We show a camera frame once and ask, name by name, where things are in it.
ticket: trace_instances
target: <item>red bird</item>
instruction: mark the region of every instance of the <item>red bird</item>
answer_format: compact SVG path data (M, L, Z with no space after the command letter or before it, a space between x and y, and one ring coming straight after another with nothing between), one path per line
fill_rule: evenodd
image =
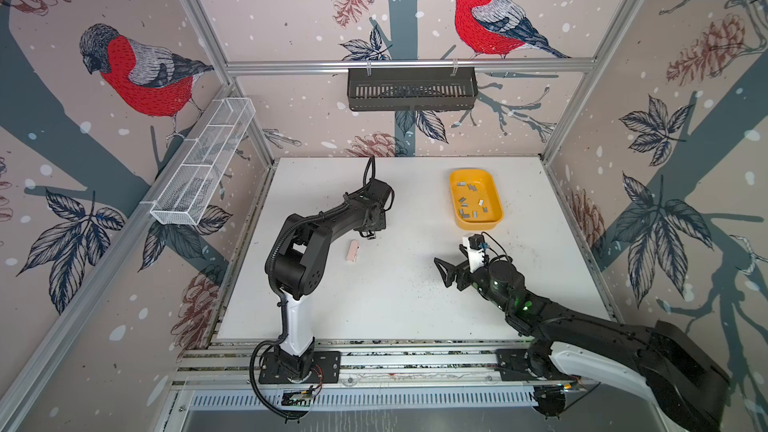
M513 50L540 49L555 57L568 56L549 46L511 0L456 0L456 32L474 51L505 57Z
M197 79L214 69L165 47L136 42L105 24L91 26L83 33L80 53L88 73L101 72L134 110L146 116L173 118L174 131L166 137L166 145L173 137L184 137L176 132L176 114L192 100Z

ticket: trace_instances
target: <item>white table surface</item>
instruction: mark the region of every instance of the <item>white table surface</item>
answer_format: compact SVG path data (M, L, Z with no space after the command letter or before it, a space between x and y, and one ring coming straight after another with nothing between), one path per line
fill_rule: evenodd
M280 333L277 297L264 261L286 217L310 216L342 202L362 184L367 158L282 158L266 197L219 340L273 338ZM456 168L490 172L504 220L490 233L525 276L532 292L608 318L542 164L527 157L378 158L376 177L395 190L386 230L375 240L350 231L334 241L311 297L317 339L501 340L517 332L473 289L446 288L434 257L459 264L462 236L454 221L448 176ZM356 264L346 255L360 243Z

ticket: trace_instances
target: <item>bird wing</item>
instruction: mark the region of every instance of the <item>bird wing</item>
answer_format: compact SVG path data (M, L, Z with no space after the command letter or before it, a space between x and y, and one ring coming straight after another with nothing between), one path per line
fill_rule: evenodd
M491 0L485 5L473 7L472 16L485 29L504 34L520 24L525 18L525 11L511 0Z
M175 63L174 54L165 47L146 46L128 39L136 55L136 65L128 79L137 86L160 88L172 83Z

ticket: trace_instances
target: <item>wallpaper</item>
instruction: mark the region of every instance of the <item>wallpaper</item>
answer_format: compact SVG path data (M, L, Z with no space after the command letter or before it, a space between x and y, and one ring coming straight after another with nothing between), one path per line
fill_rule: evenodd
M722 430L768 430L766 0L647 0L552 166L629 323L732 376Z
M544 149L583 74L479 74L472 110L355 112L346 74L242 76L274 157L480 156Z
M620 0L201 0L230 61L340 60L378 24L395 60L592 56ZM486 6L484 11L472 7ZM358 50L358 57L386 59Z
M220 84L178 0L2 0L0 35L5 391ZM33 430L104 430L85 418L118 404L122 424L147 428L147 397L163 391L152 377L200 340L264 172L250 142L239 149L199 226L150 228L36 407L56 405L32 412L45 418ZM89 342L100 321L110 331ZM147 412L129 412L128 397Z

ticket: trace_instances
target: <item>white snow dot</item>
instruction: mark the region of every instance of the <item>white snow dot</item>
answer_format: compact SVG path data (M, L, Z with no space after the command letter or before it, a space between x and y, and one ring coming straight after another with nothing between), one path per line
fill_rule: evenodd
M154 389L152 389L152 393L149 394L149 398L147 399L147 407L151 406L152 403L160 396L160 393L165 388L165 383L168 382L168 376L166 375L160 381L157 385L154 386Z
M113 330L109 335L109 340L113 342L117 342L122 340L123 336L125 335L125 324L120 325Z

